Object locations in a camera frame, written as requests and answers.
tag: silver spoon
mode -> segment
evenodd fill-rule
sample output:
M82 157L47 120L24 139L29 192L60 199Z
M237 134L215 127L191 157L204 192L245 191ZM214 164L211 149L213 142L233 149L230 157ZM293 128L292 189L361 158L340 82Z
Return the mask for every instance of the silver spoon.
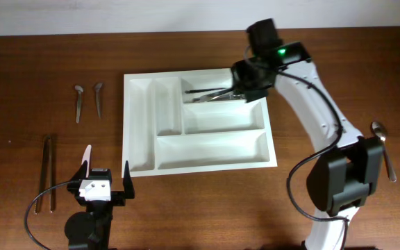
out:
M98 118L101 119L101 103L100 103L100 89L103 87L103 83L97 83L94 86L95 90L95 101L97 103L97 112L98 112Z
M79 123L81 114L81 94L83 93L83 87L80 85L75 85L75 90L78 91L78 101L76 102L76 123Z
M385 148L385 139L387 138L387 131L385 127L380 122L372 122L372 131L375 136L381 139L383 146L383 157L385 159L385 166L387 167L388 178L392 182L396 182L396 173L394 172L394 168L390 158L388 157L387 149Z

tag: white tray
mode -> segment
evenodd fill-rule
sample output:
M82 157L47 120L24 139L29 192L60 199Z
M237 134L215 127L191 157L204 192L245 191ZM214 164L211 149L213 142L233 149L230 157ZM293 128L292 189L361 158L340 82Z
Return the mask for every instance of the white tray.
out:
M185 94L231 84L229 69L124 75L123 171L126 160L132 177L276 167L265 98Z

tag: brown table surface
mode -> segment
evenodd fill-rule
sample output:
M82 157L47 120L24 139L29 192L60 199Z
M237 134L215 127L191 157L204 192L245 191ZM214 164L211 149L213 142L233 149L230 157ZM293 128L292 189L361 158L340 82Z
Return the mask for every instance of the brown table surface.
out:
M301 40L326 89L349 121L366 136L373 119L388 128L387 149L397 183L383 167L378 190L353 219L347 246L400 249L400 27L281 30ZM230 67L247 44L243 31L0 37L0 249L38 249L23 228L24 211L38 193L42 136L57 134L56 180L79 168L87 144L92 166L120 178L123 75ZM105 83L103 119L92 86ZM76 91L83 86L81 123ZM288 200L285 180L295 163L313 152L298 118L275 90L267 98L278 167L134 178L136 199L115 208L110 246L119 249L256 249L300 244L312 222ZM293 180L310 213L305 178ZM34 235L52 249L66 249L64 225L83 210L65 188L57 210L31 213Z

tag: white wall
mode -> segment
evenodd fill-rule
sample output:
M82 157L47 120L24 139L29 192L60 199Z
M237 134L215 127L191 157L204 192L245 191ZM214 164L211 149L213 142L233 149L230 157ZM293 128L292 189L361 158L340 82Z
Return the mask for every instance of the white wall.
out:
M0 35L398 26L400 0L0 0Z

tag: green light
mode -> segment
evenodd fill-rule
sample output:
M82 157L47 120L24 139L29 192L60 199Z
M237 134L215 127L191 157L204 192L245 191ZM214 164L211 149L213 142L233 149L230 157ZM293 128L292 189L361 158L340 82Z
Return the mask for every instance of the green light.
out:
M279 49L279 50L277 51L277 53L278 53L280 56L284 56L285 53L286 53L286 49Z

